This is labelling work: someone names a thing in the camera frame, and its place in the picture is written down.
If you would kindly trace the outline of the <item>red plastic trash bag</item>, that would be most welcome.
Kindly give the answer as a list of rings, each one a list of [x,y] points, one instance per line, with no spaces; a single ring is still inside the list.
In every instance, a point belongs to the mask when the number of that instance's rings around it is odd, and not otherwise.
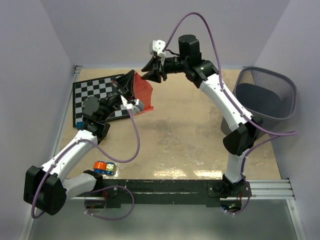
[[[139,113],[135,113],[135,116],[154,110],[154,106],[152,105],[152,93],[153,87],[151,84],[148,83],[147,80],[143,80],[140,74],[135,71],[133,80],[133,94],[136,99],[139,99],[144,104],[144,110]]]

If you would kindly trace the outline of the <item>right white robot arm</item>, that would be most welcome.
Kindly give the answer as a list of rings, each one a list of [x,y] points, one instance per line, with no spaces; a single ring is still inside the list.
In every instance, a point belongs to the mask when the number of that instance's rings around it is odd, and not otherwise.
[[[179,53],[166,57],[166,43],[153,40],[149,46],[150,61],[142,68],[142,79],[161,83],[168,74],[184,73],[221,111],[230,133],[222,142],[228,152],[226,172],[216,189],[222,198],[233,197],[246,185],[246,159],[260,134],[263,120],[246,110],[220,78],[214,64],[202,58],[200,42],[192,34],[178,38]]]

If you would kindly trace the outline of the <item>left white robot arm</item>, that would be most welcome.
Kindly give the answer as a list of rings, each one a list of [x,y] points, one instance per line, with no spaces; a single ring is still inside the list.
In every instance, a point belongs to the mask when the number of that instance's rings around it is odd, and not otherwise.
[[[104,190],[104,170],[86,170],[68,179],[70,171],[93,148],[108,159],[116,159],[100,147],[110,129],[109,120],[140,113],[144,105],[134,93],[136,72],[100,77],[73,85],[75,137],[40,167],[31,166],[25,174],[23,200],[31,205],[31,216],[57,214],[65,202],[83,193],[99,196]]]

